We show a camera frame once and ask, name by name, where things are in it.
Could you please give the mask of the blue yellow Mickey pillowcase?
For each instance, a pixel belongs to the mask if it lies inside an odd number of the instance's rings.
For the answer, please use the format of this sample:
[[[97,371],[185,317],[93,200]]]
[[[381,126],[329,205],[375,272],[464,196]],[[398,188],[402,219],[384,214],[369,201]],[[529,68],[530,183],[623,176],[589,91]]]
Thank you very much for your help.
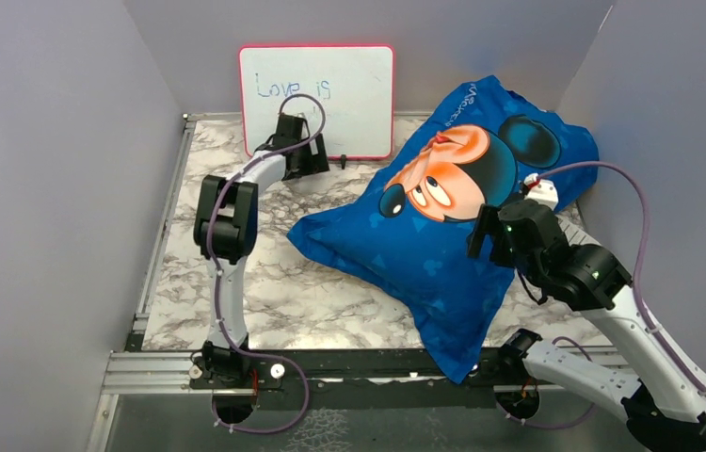
[[[596,183],[598,157],[584,127],[488,76],[448,94],[357,200],[301,218],[287,237],[306,258],[403,302],[435,364],[461,382],[514,278],[486,252],[467,254],[480,208],[545,171],[566,207]]]

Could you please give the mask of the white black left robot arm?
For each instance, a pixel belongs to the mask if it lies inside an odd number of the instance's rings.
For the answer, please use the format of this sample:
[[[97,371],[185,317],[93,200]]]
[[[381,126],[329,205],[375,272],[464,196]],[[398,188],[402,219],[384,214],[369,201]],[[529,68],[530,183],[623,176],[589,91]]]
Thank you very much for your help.
[[[249,331],[244,318],[244,276],[259,231],[260,196],[271,186],[329,170],[325,126],[310,130],[301,116],[281,113],[274,133],[247,163],[224,176],[207,175],[193,239],[212,278],[211,324],[201,348],[203,375],[228,388],[253,379]]]

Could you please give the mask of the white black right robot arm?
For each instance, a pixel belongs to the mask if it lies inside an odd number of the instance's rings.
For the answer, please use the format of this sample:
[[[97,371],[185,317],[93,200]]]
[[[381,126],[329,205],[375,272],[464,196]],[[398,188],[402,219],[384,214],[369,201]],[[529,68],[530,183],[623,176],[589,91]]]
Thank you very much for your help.
[[[482,206],[469,255],[478,256],[485,244],[495,265],[580,314],[629,365],[628,372],[616,371],[520,329],[487,363],[491,376],[558,385],[611,412],[650,451],[706,451],[706,374],[654,325],[631,274],[611,251],[571,243],[554,212],[530,199]]]

